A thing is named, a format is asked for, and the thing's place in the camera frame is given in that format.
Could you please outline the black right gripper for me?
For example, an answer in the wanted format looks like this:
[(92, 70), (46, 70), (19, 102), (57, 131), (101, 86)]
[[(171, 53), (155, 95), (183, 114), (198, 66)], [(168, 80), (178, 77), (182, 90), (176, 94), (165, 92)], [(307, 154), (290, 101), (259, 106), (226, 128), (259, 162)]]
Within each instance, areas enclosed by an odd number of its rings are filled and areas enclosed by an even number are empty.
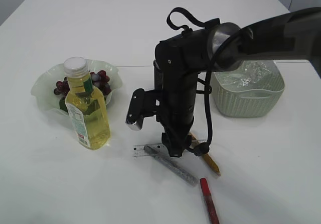
[(192, 106), (187, 109), (179, 109), (175, 112), (173, 108), (165, 103), (161, 103), (156, 120), (164, 128), (162, 133), (162, 144), (167, 148), (170, 157), (182, 157), (183, 151), (191, 145), (189, 135), (192, 124), (194, 123), (194, 110)]

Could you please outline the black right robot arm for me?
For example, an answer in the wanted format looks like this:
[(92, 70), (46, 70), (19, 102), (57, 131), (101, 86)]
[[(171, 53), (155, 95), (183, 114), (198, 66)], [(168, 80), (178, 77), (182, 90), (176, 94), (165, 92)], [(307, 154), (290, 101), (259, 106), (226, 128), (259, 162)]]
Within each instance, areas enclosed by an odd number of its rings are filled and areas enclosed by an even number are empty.
[[(160, 91), (160, 113), (156, 119), (164, 128), (162, 143), (171, 157), (184, 150), (197, 156), (208, 153), (213, 128), (209, 104), (210, 79), (213, 72), (236, 70), (245, 60), (320, 61), (320, 8), (308, 8), (269, 18), (244, 28), (234, 23), (221, 23), (218, 18), (197, 20), (184, 8), (174, 8), (197, 30), (187, 25), (167, 24), (180, 33), (160, 41), (155, 48), (154, 87)], [(204, 104), (208, 137), (191, 148), (190, 129), (198, 76), (204, 80)]]

